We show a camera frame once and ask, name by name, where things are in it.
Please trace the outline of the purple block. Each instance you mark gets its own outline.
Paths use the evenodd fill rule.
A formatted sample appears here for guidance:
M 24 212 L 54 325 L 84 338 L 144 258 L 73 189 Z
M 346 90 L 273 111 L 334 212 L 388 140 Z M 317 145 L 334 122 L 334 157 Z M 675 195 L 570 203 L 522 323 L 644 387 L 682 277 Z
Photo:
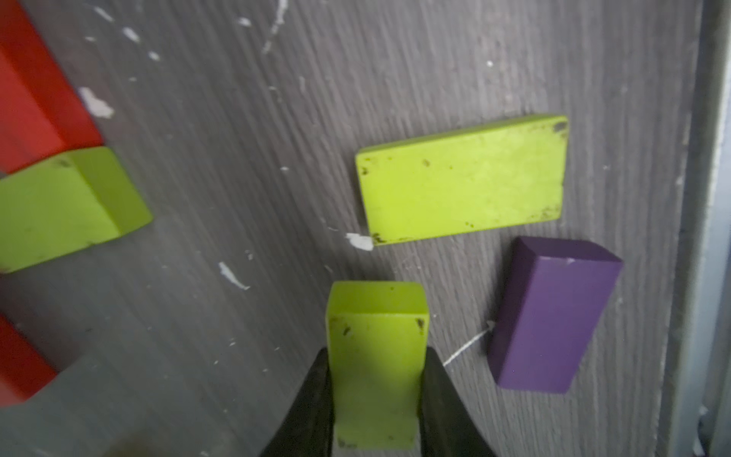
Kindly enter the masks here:
M 487 354 L 497 386 L 568 392 L 623 266 L 593 242 L 517 238 Z

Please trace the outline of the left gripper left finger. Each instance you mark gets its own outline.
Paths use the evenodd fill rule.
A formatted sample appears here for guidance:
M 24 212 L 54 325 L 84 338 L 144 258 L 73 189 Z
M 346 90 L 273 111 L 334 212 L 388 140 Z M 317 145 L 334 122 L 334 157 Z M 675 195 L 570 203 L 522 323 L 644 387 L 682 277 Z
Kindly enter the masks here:
M 333 418 L 329 355 L 322 348 L 280 428 L 260 456 L 331 457 Z

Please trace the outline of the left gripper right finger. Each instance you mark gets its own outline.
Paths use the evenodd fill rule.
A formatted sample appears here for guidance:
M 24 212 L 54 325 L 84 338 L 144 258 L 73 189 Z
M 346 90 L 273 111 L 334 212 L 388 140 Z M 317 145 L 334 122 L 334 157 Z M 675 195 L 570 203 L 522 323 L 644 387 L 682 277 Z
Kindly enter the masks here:
M 497 456 L 472 421 L 432 347 L 426 349 L 419 427 L 423 456 Z

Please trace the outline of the red block pile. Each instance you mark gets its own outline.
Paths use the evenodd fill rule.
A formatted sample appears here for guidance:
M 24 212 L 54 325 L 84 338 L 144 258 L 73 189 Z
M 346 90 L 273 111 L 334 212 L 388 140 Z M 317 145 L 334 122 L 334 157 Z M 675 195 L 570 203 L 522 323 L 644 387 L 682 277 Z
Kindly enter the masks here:
M 104 140 L 17 1 L 1 3 L 1 171 Z
M 1 407 L 26 402 L 57 377 L 57 371 L 1 317 Z

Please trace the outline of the lime block bottom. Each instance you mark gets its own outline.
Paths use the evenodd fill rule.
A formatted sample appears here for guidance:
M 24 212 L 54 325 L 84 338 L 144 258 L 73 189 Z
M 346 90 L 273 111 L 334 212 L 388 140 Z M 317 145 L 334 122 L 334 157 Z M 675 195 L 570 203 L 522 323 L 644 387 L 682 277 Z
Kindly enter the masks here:
M 112 241 L 152 220 L 111 149 L 57 154 L 1 179 L 1 273 Z

